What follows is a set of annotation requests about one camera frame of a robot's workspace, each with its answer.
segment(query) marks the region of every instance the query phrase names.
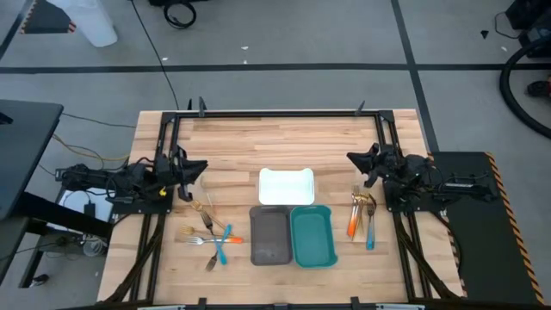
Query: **wooden table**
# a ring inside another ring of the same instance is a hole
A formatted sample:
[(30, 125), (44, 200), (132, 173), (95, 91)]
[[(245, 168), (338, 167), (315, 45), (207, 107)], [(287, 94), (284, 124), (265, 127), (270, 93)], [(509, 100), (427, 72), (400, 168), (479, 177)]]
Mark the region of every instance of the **wooden table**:
[[(153, 158), (161, 113), (141, 112), (130, 162)], [(394, 116), (404, 153), (426, 155), (416, 111), (394, 110)], [(224, 245), (228, 265), (219, 263), (212, 272), (204, 271), (214, 245), (181, 242), (179, 227), (201, 229), (203, 225), (200, 215), (176, 198), (164, 229), (155, 304), (196, 304), (200, 297), (207, 297), (209, 304), (349, 303), (351, 296), (358, 296), (360, 302), (406, 301), (392, 215), (384, 206), (381, 181), (370, 190), (380, 205), (375, 214), (375, 250), (365, 249), (367, 229), (359, 231), (354, 241), (345, 232), (351, 186), (365, 178), (345, 154), (366, 152), (377, 142), (374, 121), (363, 117), (185, 119), (178, 142), (190, 159), (208, 160), (207, 170), (190, 187), (195, 199), (208, 205), (208, 193), (216, 216), (231, 223), (245, 243)], [(251, 263), (249, 209), (259, 205), (258, 172), (263, 167), (313, 170), (315, 203), (332, 211), (338, 255), (333, 267), (303, 270), (295, 263), (264, 267)], [(142, 217), (129, 216), (115, 228), (98, 300), (109, 296), (132, 267)], [(452, 291), (462, 295), (447, 230), (430, 214), (418, 214), (418, 226), (427, 261)], [(415, 263), (412, 273), (420, 296)], [(145, 296), (145, 286), (142, 280), (140, 297)]]

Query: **black mat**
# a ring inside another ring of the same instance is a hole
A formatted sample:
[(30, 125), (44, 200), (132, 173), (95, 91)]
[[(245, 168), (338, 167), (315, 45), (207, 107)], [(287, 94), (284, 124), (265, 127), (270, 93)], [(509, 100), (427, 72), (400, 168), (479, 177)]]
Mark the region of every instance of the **black mat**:
[(22, 24), (22, 34), (67, 34), (75, 24), (60, 8), (46, 0), (35, 0)]
[(501, 177), (493, 159), (483, 152), (433, 152), (444, 177), (454, 171), (462, 175), (494, 176), (499, 199), (482, 202), (470, 198), (448, 207), (449, 224), (462, 250), (461, 278), (467, 298), (538, 304), (543, 301), (528, 252), (512, 215), (508, 198), (502, 194)]

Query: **gray floor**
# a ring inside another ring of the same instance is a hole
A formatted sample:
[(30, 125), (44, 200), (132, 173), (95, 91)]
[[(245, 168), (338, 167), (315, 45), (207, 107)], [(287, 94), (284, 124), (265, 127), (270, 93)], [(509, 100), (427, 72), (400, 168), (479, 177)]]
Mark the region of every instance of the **gray floor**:
[[(390, 0), (211, 0), (197, 3), (197, 23), (170, 28), (162, 10), (135, 0), (166, 65), (281, 63), (404, 64)], [(119, 42), (97, 49), (79, 33), (17, 34), (0, 67), (157, 65), (151, 46), (127, 0), (103, 0)], [(399, 0), (418, 64), (500, 64), (520, 46), (493, 32), (493, 17), (511, 0)], [(0, 3), (0, 39), (23, 0)], [(501, 20), (501, 28), (511, 31)], [(481, 30), (489, 30), (484, 40)], [(551, 125), (551, 106), (526, 100), (526, 83), (545, 71), (515, 71), (512, 89), (538, 120)], [(181, 106), (203, 96), (210, 109), (395, 109), (418, 106), (408, 71), (209, 71), (170, 72)], [(547, 190), (551, 141), (531, 132), (509, 112), (498, 92), (497, 71), (421, 71), (437, 142), (443, 151), (493, 152), (547, 300), (551, 300), (551, 220)], [(0, 74), (0, 97), (57, 102), (65, 112), (134, 124), (140, 110), (173, 109), (162, 73)], [(63, 117), (56, 132), (67, 143), (105, 157), (130, 150), (131, 129), (113, 129)], [(50, 143), (41, 163), (49, 170), (93, 160)], [(37, 170), (28, 190), (54, 199), (59, 185)], [(27, 236), (22, 248), (34, 245)], [(0, 287), (9, 308), (58, 308), (92, 303), (102, 274), (101, 259), (46, 258), (40, 270), (52, 276), (42, 287), (17, 289), (27, 253), (17, 257)]]

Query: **black tire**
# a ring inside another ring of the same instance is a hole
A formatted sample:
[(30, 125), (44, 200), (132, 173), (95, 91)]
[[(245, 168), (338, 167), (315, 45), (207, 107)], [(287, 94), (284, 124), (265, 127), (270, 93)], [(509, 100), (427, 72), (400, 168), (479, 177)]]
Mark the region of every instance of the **black tire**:
[(516, 115), (521, 122), (526, 124), (526, 126), (532, 128), (537, 133), (547, 137), (548, 139), (551, 139), (551, 129), (541, 124), (539, 121), (526, 113), (526, 111), (524, 111), (520, 104), (518, 104), (517, 99), (515, 99), (515, 97), (513, 96), (513, 93), (511, 92), (511, 86), (509, 85), (511, 70), (513, 66), (518, 62), (518, 60), (520, 60), (520, 58), (522, 58), (524, 55), (533, 51), (539, 46), (549, 42), (551, 42), (551, 35), (534, 41), (532, 44), (527, 45), (514, 53), (505, 63), (505, 68), (501, 71), (501, 75), (499, 76), (499, 91), (501, 91), (501, 96), (503, 96), (507, 107), (509, 107), (511, 112)]

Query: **teal plastic container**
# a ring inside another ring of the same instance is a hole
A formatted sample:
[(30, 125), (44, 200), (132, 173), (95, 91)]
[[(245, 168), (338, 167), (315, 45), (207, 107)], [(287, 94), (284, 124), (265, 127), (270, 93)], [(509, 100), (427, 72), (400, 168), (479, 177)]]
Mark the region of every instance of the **teal plastic container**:
[(294, 261), (302, 268), (329, 268), (337, 262), (331, 210), (326, 206), (294, 208), (291, 240)]

